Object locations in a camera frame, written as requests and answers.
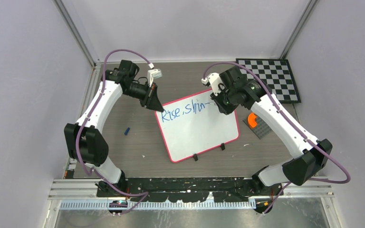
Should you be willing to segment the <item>white whiteboard pink rim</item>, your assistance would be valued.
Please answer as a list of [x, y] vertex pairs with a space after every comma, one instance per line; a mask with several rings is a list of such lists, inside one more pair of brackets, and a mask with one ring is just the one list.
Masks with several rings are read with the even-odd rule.
[[209, 105], [211, 89], [165, 103], [155, 117], [171, 162], [177, 163], [230, 143], [240, 136], [235, 112], [224, 115]]

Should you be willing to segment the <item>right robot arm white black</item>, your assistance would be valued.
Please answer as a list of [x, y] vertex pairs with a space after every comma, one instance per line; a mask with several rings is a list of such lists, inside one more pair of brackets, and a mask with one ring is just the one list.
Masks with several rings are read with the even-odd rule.
[[280, 182], [301, 186], [325, 167], [326, 155], [333, 148], [331, 142], [319, 140], [302, 127], [260, 79], [248, 79], [241, 74], [239, 65], [235, 65], [220, 74], [203, 77], [202, 84], [212, 88], [210, 98], [220, 113], [231, 114], [240, 105], [251, 110], [289, 151], [291, 159], [267, 166], [253, 175], [255, 193], [264, 195], [272, 185]]

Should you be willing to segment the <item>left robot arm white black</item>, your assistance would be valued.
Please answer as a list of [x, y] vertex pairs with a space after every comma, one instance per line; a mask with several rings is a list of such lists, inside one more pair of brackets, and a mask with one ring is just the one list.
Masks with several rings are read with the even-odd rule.
[[64, 128], [70, 158], [80, 162], [86, 171], [94, 169], [105, 179], [105, 184], [109, 184], [108, 190], [116, 197], [126, 193], [125, 173], [109, 158], [109, 146], [102, 130], [114, 104], [122, 95], [138, 99], [143, 108], [159, 112], [164, 110], [157, 95], [158, 86], [154, 82], [162, 76], [162, 72], [153, 64], [148, 66], [150, 69], [143, 84], [135, 78], [140, 68], [132, 61], [122, 60], [119, 67], [104, 71], [105, 78], [87, 110], [76, 123], [69, 123]]

